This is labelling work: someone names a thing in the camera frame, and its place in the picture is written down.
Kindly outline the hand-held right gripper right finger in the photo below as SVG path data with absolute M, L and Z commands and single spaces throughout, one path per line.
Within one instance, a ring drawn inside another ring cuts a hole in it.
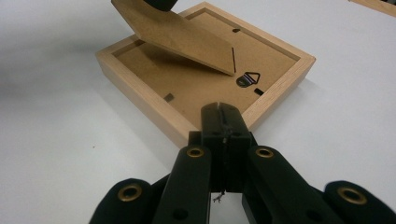
M 241 192 L 246 179 L 247 152 L 253 146 L 251 132 L 233 105 L 221 105 L 221 124 L 225 132 L 225 190 Z

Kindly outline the wooden photo frame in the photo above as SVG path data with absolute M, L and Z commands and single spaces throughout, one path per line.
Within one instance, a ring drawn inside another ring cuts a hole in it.
M 227 76 L 132 35 L 96 54 L 105 76 L 178 147 L 201 127 L 204 105 L 239 109 L 255 129 L 305 78 L 314 56 L 209 3 L 182 17 L 233 45 Z

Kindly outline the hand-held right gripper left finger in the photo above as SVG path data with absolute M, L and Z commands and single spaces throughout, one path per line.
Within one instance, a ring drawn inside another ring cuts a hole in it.
M 201 109 L 201 131 L 189 132 L 188 145 L 206 147 L 212 156 L 211 160 L 211 191 L 225 190 L 223 169 L 224 130 L 221 127 L 219 103 L 205 105 Z

